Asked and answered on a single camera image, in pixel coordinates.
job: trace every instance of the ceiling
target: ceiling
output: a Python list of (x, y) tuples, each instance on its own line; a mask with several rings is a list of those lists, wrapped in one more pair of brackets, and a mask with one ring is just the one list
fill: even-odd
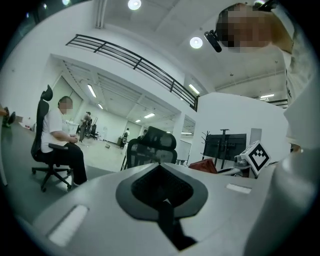
[[(154, 41), (154, 47), (162, 47), (169, 53), (187, 58), (195, 68), (206, 76), (209, 84), (198, 84), (203, 93), (219, 91), (228, 87), (227, 93), (255, 97), (263, 91), (276, 90), (283, 95), (285, 64), (282, 53), (269, 46), (250, 53), (232, 53), (226, 48), (216, 53), (205, 40), (204, 32), (215, 29), (219, 12), (238, 0), (141, 0), (140, 9), (128, 8), (128, 0), (107, 0), (104, 23), (111, 24), (141, 37)], [(190, 39), (200, 37), (203, 46), (193, 49)], [(260, 77), (273, 77), (275, 86), (267, 82), (256, 83), (250, 90), (241, 90), (239, 84)]]
[[(91, 105), (98, 108), (99, 103), (104, 110), (131, 122), (141, 120), (138, 123), (141, 126), (153, 126), (166, 132), (173, 131), (174, 118), (178, 111), (171, 106), (164, 106), (155, 99), (109, 78), (103, 70), (76, 61), (60, 61), (63, 70), (72, 76), (75, 84), (90, 99)], [(96, 98), (90, 93), (88, 84), (92, 85)], [(155, 116), (145, 119), (144, 117), (150, 113), (154, 113)], [(186, 118), (183, 132), (194, 133), (194, 131), (195, 122)]]

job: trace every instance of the black office chair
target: black office chair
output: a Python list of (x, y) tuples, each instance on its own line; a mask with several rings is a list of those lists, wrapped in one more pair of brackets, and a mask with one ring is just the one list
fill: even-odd
[(126, 151), (124, 168), (150, 163), (173, 163), (177, 161), (177, 142), (172, 134), (150, 126), (142, 139), (132, 139)]
[(90, 137), (93, 137), (93, 139), (97, 140), (98, 138), (96, 136), (98, 136), (98, 132), (96, 132), (96, 129), (97, 129), (97, 125), (94, 124), (92, 125), (92, 129), (91, 129), (91, 132), (90, 132)]
[(59, 167), (60, 165), (66, 165), (68, 166), (68, 163), (62, 163), (59, 162), (57, 163), (57, 160), (55, 158), (55, 152), (57, 151), (66, 151), (68, 150), (68, 147), (66, 146), (60, 146), (56, 144), (49, 144), (49, 148), (53, 149), (53, 154), (51, 155), (51, 158), (48, 159), (44, 153), (41, 152), (40, 147), (41, 147), (41, 135), (42, 135), (42, 130), (43, 130), (43, 124), (44, 124), (44, 118), (45, 115), (49, 111), (49, 102), (53, 97), (53, 92), (50, 86), (48, 85), (47, 90), (43, 91), (41, 94), (41, 98), (38, 104), (38, 109), (36, 112), (36, 133), (35, 133), (35, 138), (34, 142), (31, 148), (31, 155), (33, 159), (37, 162), (42, 162), (46, 163), (48, 167), (32, 167), (32, 173), (36, 174), (36, 171), (40, 172), (46, 172), (46, 176), (41, 184), (41, 191), (45, 192), (47, 189), (45, 188), (45, 184), (50, 178), (51, 175), (56, 176), (60, 181), (64, 182), (67, 185), (67, 189), (71, 189), (71, 185), (64, 179), (62, 178), (58, 172), (65, 172), (67, 171), (67, 174), (70, 175), (71, 169), (54, 169), (54, 164)]

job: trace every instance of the white wall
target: white wall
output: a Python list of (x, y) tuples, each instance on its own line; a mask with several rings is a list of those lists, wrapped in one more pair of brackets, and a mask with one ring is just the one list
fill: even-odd
[(290, 153), (286, 141), (288, 122), (284, 109), (260, 100), (237, 95), (213, 92), (199, 98), (197, 120), (192, 141), (189, 163), (202, 159), (202, 132), (222, 134), (220, 129), (230, 129), (228, 134), (247, 134), (250, 142), (251, 128), (262, 129), (261, 143), (279, 161)]
[(18, 116), (36, 119), (40, 95), (57, 72), (43, 77), (50, 53), (93, 27), (94, 1), (66, 8), (42, 21), (15, 47), (0, 72), (0, 102)]
[(92, 29), (85, 35), (102, 39), (114, 43), (118, 46), (124, 47), (152, 62), (163, 71), (167, 72), (174, 79), (176, 79), (180, 84), (184, 84), (185, 73), (181, 69), (179, 69), (178, 66), (174, 65), (166, 57), (153, 50), (146, 44), (134, 40), (133, 38), (124, 35), (119, 31), (114, 31), (113, 28), (114, 26), (107, 25), (105, 26), (105, 29)]
[(96, 122), (97, 132), (101, 134), (104, 130), (104, 127), (107, 127), (108, 131), (106, 140), (113, 143), (118, 142), (119, 136), (122, 136), (125, 131), (128, 122), (127, 119), (92, 105), (86, 106), (83, 115), (86, 112), (91, 112), (92, 121), (94, 121), (94, 118), (98, 118)]

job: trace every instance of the gray floor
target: gray floor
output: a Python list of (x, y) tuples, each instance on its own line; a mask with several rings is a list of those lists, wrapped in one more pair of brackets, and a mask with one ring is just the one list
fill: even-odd
[(124, 160), (124, 150), (119, 146), (108, 143), (110, 148), (106, 148), (107, 142), (84, 138), (83, 143), (78, 142), (84, 156), (84, 163), (87, 166), (119, 172)]
[[(37, 172), (36, 175), (32, 175), (31, 168), (46, 167), (46, 165), (35, 162), (31, 156), (31, 146), (34, 138), (35, 134), (33, 132), (23, 128), (18, 123), (13, 124), (10, 128), (2, 128), (2, 161), (8, 182), (3, 190), (14, 213), (29, 223), (32, 223), (38, 214), (67, 193), (66, 185), (55, 177), (48, 180), (46, 192), (41, 192), (40, 184), (45, 177), (45, 173)], [(99, 145), (92, 146), (91, 149), (94, 152), (99, 147)], [(86, 174), (89, 180), (112, 173), (107, 169), (86, 166)], [(62, 177), (67, 176), (65, 172), (60, 174)]]

